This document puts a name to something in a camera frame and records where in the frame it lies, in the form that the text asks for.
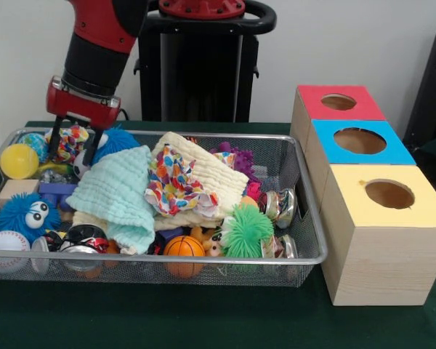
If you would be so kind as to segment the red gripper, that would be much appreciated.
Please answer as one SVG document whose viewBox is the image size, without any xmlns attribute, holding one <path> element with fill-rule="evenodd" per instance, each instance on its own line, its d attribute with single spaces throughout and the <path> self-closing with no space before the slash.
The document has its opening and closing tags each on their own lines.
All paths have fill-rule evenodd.
<svg viewBox="0 0 436 349">
<path fill-rule="evenodd" d="M 63 119 L 75 119 L 96 129 L 83 159 L 83 165 L 91 166 L 103 130 L 111 128 L 118 118 L 121 99 L 82 94 L 66 84 L 60 76 L 53 76 L 47 88 L 46 107 L 48 113 L 56 115 L 49 140 L 49 160 L 53 160 L 57 154 Z"/>
</svg>

